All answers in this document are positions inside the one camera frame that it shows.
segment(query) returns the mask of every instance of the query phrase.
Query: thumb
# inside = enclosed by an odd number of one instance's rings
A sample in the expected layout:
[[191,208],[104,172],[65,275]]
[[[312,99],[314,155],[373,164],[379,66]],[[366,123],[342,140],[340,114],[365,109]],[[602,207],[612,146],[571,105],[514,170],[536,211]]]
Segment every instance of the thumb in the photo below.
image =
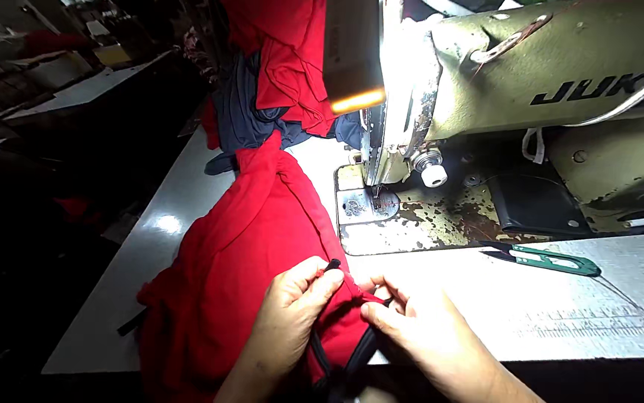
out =
[[316,318],[327,304],[335,291],[342,285],[344,272],[339,269],[332,269],[325,272],[319,277],[304,294],[295,302],[298,309],[309,313],[311,317]]
[[394,309],[380,303],[365,303],[362,306],[362,317],[391,337],[397,344],[402,344],[404,341],[404,330],[409,319]]

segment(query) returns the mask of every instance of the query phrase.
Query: red garment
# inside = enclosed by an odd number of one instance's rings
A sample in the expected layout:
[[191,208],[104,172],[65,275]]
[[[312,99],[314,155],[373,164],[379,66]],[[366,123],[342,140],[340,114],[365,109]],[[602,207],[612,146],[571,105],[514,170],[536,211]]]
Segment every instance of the red garment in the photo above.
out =
[[[272,278],[310,256],[339,259],[347,273],[316,323],[331,365],[346,365],[369,325],[327,211],[280,132],[237,150],[240,175],[185,234],[172,267],[138,294],[141,372],[157,402],[212,400],[241,352]],[[323,376],[308,348],[313,381]]]
[[212,97],[205,98],[202,105],[200,124],[207,134],[207,149],[215,150],[220,148],[220,134],[218,133],[218,113],[212,105]]
[[289,106],[286,121],[327,136],[335,115],[322,81],[326,0],[222,0],[230,41],[260,51],[257,109]]
[[40,29],[26,34],[20,58],[36,57],[40,54],[53,53],[59,50],[93,49],[94,42],[79,34],[56,34],[47,29]]

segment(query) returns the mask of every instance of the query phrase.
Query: navy fabric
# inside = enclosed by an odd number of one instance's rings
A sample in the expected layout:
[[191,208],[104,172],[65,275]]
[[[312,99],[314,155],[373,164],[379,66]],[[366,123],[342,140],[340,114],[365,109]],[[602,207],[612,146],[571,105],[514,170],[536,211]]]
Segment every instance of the navy fabric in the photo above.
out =
[[228,81],[212,94],[212,103],[218,114],[222,154],[207,163],[206,174],[217,175],[237,169],[235,150],[260,147],[275,129],[282,135],[281,149],[294,146],[310,137],[302,130],[299,122],[285,122],[281,119],[288,108],[258,110],[255,107],[259,71],[259,52],[247,59],[238,54],[233,61]]
[[334,131],[337,141],[344,141],[355,150],[361,149],[364,128],[358,111],[336,118],[331,131]]

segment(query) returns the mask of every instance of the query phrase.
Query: white knob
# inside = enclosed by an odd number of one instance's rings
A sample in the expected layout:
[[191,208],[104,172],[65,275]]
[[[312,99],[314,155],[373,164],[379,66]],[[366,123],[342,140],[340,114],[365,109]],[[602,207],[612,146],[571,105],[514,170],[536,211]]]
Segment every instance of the white knob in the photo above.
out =
[[422,180],[426,187],[442,186],[447,178],[447,170],[441,165],[431,165],[422,171]]

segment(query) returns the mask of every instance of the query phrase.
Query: sewing machine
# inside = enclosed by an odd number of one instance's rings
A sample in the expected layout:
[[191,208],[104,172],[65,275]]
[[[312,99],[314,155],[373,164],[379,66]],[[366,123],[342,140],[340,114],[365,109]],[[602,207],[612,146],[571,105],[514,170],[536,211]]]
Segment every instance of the sewing machine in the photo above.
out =
[[[331,105],[367,130],[336,178],[351,254],[588,237],[644,212],[644,1],[418,22],[402,1],[327,7]],[[469,198],[488,220],[461,214]]]

